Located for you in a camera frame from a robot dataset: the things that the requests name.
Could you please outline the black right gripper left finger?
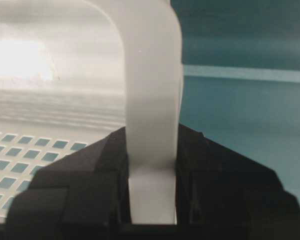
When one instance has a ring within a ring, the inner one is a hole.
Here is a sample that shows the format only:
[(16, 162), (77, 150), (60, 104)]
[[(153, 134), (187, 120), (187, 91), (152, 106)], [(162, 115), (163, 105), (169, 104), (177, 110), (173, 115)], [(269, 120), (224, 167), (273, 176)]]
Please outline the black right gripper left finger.
[(39, 169), (8, 211), (9, 240), (109, 240), (131, 223), (126, 130)]

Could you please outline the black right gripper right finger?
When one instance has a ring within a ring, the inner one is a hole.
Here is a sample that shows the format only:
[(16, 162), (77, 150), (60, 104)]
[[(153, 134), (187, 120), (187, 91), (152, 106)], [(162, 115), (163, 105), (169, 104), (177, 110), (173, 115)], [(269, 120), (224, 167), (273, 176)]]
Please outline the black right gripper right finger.
[(177, 223), (196, 240), (300, 240), (300, 204), (277, 173), (183, 124)]

